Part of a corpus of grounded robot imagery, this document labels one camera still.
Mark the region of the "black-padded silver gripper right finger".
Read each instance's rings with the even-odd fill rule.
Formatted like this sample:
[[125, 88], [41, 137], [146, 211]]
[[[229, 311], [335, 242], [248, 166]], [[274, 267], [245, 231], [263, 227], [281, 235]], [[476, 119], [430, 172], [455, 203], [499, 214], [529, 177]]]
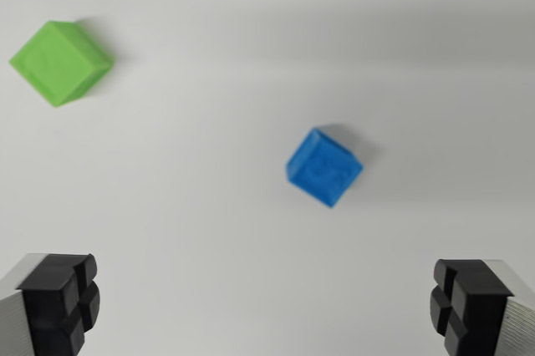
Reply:
[[449, 355], [534, 354], [534, 291], [502, 260], [440, 259], [430, 314]]

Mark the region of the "black-padded silver gripper left finger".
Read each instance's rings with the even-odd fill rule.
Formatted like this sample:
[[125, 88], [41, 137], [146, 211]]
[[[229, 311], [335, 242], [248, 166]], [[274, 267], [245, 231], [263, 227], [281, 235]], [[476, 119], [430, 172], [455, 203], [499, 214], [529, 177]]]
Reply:
[[99, 316], [92, 254], [25, 255], [1, 278], [1, 354], [74, 356]]

